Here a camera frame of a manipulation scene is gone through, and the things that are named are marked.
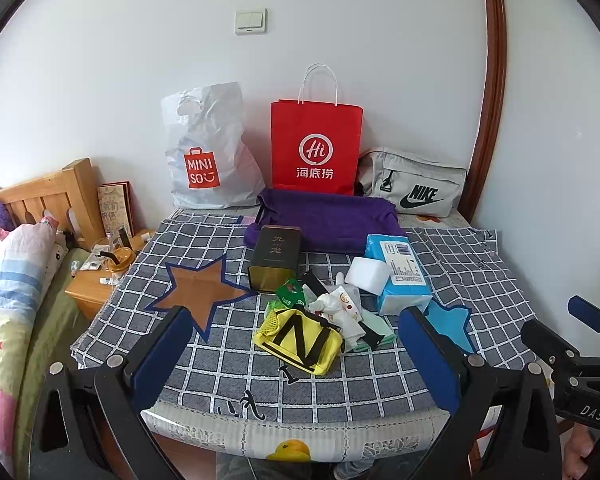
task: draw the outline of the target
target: gray pants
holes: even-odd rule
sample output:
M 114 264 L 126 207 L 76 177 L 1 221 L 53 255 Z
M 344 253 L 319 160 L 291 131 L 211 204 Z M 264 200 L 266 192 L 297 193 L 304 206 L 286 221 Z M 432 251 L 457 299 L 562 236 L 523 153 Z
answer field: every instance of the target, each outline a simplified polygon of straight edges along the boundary
M 417 451 L 375 461 L 341 462 L 336 465 L 332 478 L 348 480 L 368 470 L 368 480 L 407 479 L 424 453 Z M 273 462 L 216 453 L 216 480 L 311 480 L 311 472 L 310 462 Z

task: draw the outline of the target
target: gray waist bag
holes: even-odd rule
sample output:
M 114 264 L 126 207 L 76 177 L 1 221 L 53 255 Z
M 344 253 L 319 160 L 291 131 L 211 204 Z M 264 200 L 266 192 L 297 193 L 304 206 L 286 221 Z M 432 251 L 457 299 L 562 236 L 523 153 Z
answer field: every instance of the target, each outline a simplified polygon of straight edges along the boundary
M 466 170 L 460 166 L 391 148 L 371 148 L 358 160 L 364 195 L 387 199 L 398 213 L 448 216 L 465 177 Z

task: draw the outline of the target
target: green cloth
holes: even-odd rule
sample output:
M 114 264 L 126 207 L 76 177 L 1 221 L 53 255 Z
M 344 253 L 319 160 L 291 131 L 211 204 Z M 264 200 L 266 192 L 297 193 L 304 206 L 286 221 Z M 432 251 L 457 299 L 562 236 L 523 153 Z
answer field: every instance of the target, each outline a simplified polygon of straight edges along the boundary
M 396 340 L 394 329 L 387 325 L 382 317 L 368 311 L 366 308 L 360 310 L 362 311 L 362 322 L 377 334 L 384 336 L 378 346 L 393 343 Z M 371 347 L 362 339 L 358 341 L 358 346 L 353 349 L 354 352 L 365 352 L 367 350 L 371 350 Z
M 88 255 L 82 249 L 72 249 L 66 254 L 36 314 L 13 431 L 13 467 L 17 480 L 29 478 L 31 431 L 46 371 L 56 361 L 76 368 L 69 345 L 89 327 L 89 321 L 75 301 L 64 293 L 72 280 L 71 262 L 83 263 Z

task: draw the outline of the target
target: purple cloth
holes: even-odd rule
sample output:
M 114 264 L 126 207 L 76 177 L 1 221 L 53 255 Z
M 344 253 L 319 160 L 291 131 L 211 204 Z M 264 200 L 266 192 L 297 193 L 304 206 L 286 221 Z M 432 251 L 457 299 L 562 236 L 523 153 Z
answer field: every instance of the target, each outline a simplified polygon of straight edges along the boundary
M 311 253 L 364 254 L 369 234 L 404 236 L 395 206 L 384 198 L 264 189 L 260 213 L 244 233 L 254 248 L 265 225 L 302 230 L 302 250 Z

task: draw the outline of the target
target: plaid bedsheet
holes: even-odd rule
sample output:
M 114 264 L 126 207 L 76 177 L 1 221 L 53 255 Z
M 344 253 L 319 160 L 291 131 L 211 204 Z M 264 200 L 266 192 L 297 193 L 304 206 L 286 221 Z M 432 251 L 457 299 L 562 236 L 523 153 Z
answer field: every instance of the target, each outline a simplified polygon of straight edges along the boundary
M 165 220 L 127 275 L 72 346 L 80 366 L 97 366 L 115 351 L 128 351 L 163 314 L 143 309 L 169 285 L 165 263 L 198 267 L 227 254 L 227 279 L 248 286 L 251 250 L 242 244 L 245 225 L 227 215 L 181 213 Z M 520 341 L 533 313 L 496 252 L 495 232 L 471 228 L 407 228 L 440 304 L 472 310 L 468 329 L 491 365 L 522 368 L 534 355 Z M 345 254 L 305 253 L 308 267 L 325 282 L 347 272 Z M 400 341 L 374 352 L 345 354 L 315 377 L 285 365 L 251 342 L 270 294 L 220 306 L 207 342 L 194 333 L 160 399 L 194 410 L 284 423 L 346 422 L 398 415 L 433 405 Z M 362 294 L 373 310 L 374 298 Z M 397 317 L 386 320 L 397 329 Z

